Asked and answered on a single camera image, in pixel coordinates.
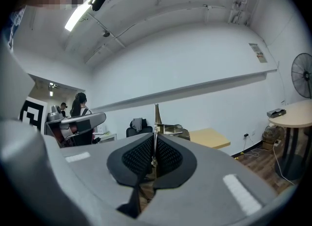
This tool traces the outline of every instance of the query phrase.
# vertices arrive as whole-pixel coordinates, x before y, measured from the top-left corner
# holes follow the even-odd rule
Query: white strip
[[[70,156],[70,157],[66,157],[66,161],[68,163],[70,162],[75,162],[75,161],[78,161],[78,160],[81,160],[81,159],[85,159],[85,158],[88,158],[90,157],[90,154],[88,152],[84,152],[84,153],[81,153],[81,154],[78,154],[78,155],[74,155],[74,156]]]
[[[246,190],[234,174],[223,177],[225,185],[247,216],[262,208],[261,204]]]

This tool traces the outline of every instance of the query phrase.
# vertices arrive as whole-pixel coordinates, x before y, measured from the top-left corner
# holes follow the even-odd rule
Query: wooden desk
[[[304,100],[282,107],[286,110],[286,114],[276,118],[269,118],[273,124],[286,127],[286,138],[283,156],[278,159],[283,176],[289,180],[300,178],[305,170],[306,161],[310,152],[312,142],[312,100]],[[303,158],[295,154],[298,130],[299,128],[310,127],[308,143]],[[293,130],[291,150],[288,154],[291,129]],[[275,163],[275,171],[282,176],[277,162]]]
[[[189,133],[192,142],[210,148],[220,149],[231,144],[226,137],[219,134],[216,130],[212,128],[192,131]]]

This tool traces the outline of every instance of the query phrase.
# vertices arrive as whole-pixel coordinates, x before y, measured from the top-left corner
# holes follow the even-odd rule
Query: wooden floor
[[[307,143],[307,138],[308,137],[303,133],[303,131],[299,130],[296,154],[303,156],[306,143]],[[284,149],[284,142],[282,141],[277,147],[274,148],[275,154],[277,157],[280,157],[282,155],[283,149]],[[264,179],[278,194],[280,194],[282,191],[284,191],[286,188],[292,185],[291,183],[289,183],[288,181],[279,177],[276,174],[274,170],[276,159],[275,159],[273,151],[260,151],[260,150],[255,150],[255,151],[259,152],[258,158],[255,158],[250,155],[241,155],[238,157],[238,161],[241,162],[243,165],[245,165],[247,168],[251,169],[259,177]],[[154,176],[153,173],[151,175],[148,175],[148,177],[150,178],[153,178],[153,176]],[[298,184],[300,180],[296,180],[292,182],[295,184]],[[140,186],[142,190],[144,191],[145,195],[149,199],[152,199],[154,196],[154,192],[152,188],[153,182],[141,184]],[[148,205],[148,201],[142,195],[140,195],[140,205],[141,205],[142,211]]]

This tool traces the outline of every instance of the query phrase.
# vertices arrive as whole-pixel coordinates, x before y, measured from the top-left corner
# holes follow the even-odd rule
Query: white ceiling
[[[242,0],[106,0],[99,11],[89,9],[72,32],[64,26],[73,10],[28,8],[20,26],[23,35],[54,40],[66,53],[77,56],[77,61],[95,67],[131,43],[170,27],[232,22],[239,9],[235,5],[231,13],[234,1]],[[240,7],[238,24],[248,21],[256,3],[249,0]],[[107,38],[102,36],[104,28],[111,32]]]

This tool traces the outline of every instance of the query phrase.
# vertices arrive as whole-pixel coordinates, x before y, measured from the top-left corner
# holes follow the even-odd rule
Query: round table
[[[312,140],[312,100],[304,100],[282,107],[286,114],[276,118],[269,118],[269,121],[277,126],[286,128],[285,147],[282,157],[278,159],[283,176],[289,180],[300,178],[305,170],[306,161],[309,155]],[[294,154],[298,141],[299,128],[310,127],[308,142],[304,156]],[[288,153],[291,129],[293,129],[292,145]],[[277,162],[275,171],[281,176]]]

